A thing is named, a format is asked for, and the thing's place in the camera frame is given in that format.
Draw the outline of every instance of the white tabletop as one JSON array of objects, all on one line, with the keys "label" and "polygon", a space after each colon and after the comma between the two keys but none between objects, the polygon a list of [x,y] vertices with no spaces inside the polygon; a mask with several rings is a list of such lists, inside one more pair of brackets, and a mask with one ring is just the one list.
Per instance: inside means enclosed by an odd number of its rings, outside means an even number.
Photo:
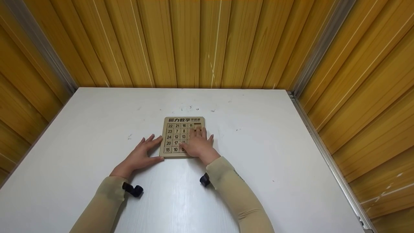
[{"label": "white tabletop", "polygon": [[[284,90],[80,88],[0,189],[3,233],[68,232],[104,177],[167,116],[201,116],[277,233],[362,233]],[[117,233],[235,233],[196,159],[138,173]]]}]

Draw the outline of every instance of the vertical wooden slat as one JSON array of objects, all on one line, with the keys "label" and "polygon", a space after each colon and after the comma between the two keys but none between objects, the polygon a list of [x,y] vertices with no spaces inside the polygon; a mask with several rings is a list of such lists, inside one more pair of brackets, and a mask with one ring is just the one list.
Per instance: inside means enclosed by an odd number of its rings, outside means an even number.
[{"label": "vertical wooden slat", "polygon": [[177,86],[199,87],[200,0],[170,0]]},{"label": "vertical wooden slat", "polygon": [[352,181],[360,202],[414,183],[414,146]]},{"label": "vertical wooden slat", "polygon": [[39,75],[49,85],[51,90],[59,98],[61,103],[66,103],[69,99],[69,92],[65,89],[62,82],[56,77],[50,66],[43,59],[38,49],[31,42],[30,38],[20,27],[3,1],[0,2],[0,25],[12,38],[22,53],[27,57]]},{"label": "vertical wooden slat", "polygon": [[0,169],[0,184],[7,178],[9,174],[2,169]]},{"label": "vertical wooden slat", "polygon": [[320,131],[332,154],[414,85],[413,60],[414,28]]},{"label": "vertical wooden slat", "polygon": [[27,141],[0,121],[0,154],[13,163],[18,163],[29,147]]},{"label": "vertical wooden slat", "polygon": [[[384,81],[375,80],[374,82],[380,83]],[[413,83],[414,80],[411,76],[411,84],[409,85],[413,85]],[[383,90],[386,90],[385,87],[378,89],[379,92]],[[396,90],[389,90],[389,92],[395,93]],[[373,112],[377,110],[374,107],[378,108],[380,106],[373,106],[371,109]],[[369,116],[373,112],[367,112],[365,115]],[[414,146],[413,136],[414,88],[386,109],[370,125],[361,130],[358,135],[354,136],[332,156],[341,169],[342,174],[350,182]]]},{"label": "vertical wooden slat", "polygon": [[293,0],[264,0],[243,88],[262,88],[285,28]]},{"label": "vertical wooden slat", "polygon": [[74,0],[86,33],[101,60],[110,86],[133,87],[103,0]]},{"label": "vertical wooden slat", "polygon": [[200,88],[220,88],[230,12],[230,0],[201,0]]},{"label": "vertical wooden slat", "polygon": [[50,0],[97,87],[109,83],[71,0]]},{"label": "vertical wooden slat", "polygon": [[13,168],[16,166],[16,163],[11,161],[9,158],[0,153],[0,170],[6,172],[13,171]]},{"label": "vertical wooden slat", "polygon": [[255,37],[262,0],[233,1],[224,59],[222,88],[241,88]]},{"label": "vertical wooden slat", "polygon": [[412,233],[414,207],[376,218],[372,223],[378,233]]},{"label": "vertical wooden slat", "polygon": [[107,0],[106,4],[134,86],[155,87],[137,2]]},{"label": "vertical wooden slat", "polygon": [[318,131],[348,101],[357,88],[414,25],[413,14],[413,1],[389,1],[384,6],[331,84],[310,110],[309,119]]},{"label": "vertical wooden slat", "polygon": [[368,217],[376,218],[414,206],[414,185],[394,192],[386,192],[372,203],[368,210]]},{"label": "vertical wooden slat", "polygon": [[0,120],[29,143],[33,143],[48,122],[0,73]]},{"label": "vertical wooden slat", "polygon": [[49,0],[24,0],[63,64],[82,87],[95,87],[84,63]]},{"label": "vertical wooden slat", "polygon": [[62,103],[2,27],[0,35],[0,72],[44,118],[52,120]]},{"label": "vertical wooden slat", "polygon": [[276,85],[278,89],[292,90],[338,2],[338,0],[315,0],[289,62]]},{"label": "vertical wooden slat", "polygon": [[306,113],[322,95],[386,3],[387,0],[355,2],[313,77],[299,97]]},{"label": "vertical wooden slat", "polygon": [[155,86],[177,87],[168,1],[138,0]]},{"label": "vertical wooden slat", "polygon": [[309,12],[312,9],[312,5],[313,0],[295,0],[293,2],[263,88],[274,89],[279,83]]}]

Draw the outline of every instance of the wooden puzzle board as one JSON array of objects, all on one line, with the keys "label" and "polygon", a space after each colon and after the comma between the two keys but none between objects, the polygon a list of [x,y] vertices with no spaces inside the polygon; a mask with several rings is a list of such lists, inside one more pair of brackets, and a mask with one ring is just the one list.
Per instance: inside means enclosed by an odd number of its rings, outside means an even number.
[{"label": "wooden puzzle board", "polygon": [[200,116],[169,116],[164,119],[162,130],[163,141],[159,156],[165,158],[191,158],[178,143],[188,142],[188,130],[205,127],[204,117]]}]

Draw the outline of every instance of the beige sleeve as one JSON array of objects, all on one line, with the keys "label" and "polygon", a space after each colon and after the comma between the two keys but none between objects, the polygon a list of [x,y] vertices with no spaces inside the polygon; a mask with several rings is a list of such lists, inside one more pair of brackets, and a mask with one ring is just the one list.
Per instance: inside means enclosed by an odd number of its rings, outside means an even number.
[{"label": "beige sleeve", "polygon": [[127,180],[121,177],[105,178],[70,233],[110,233],[119,206],[124,201],[124,182]]},{"label": "beige sleeve", "polygon": [[241,233],[274,233],[263,206],[224,157],[210,163],[207,166],[207,174],[238,220]]}]

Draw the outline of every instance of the black clip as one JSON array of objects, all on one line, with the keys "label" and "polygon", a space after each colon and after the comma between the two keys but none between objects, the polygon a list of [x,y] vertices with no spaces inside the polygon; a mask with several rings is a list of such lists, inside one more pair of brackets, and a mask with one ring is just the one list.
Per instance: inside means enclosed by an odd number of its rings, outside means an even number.
[{"label": "black clip", "polygon": [[127,182],[123,183],[122,189],[129,192],[134,197],[139,197],[144,192],[144,189],[141,186],[137,185],[134,188],[132,185],[128,184]]},{"label": "black clip", "polygon": [[210,177],[208,176],[207,172],[200,178],[200,183],[207,187],[210,184]]}]

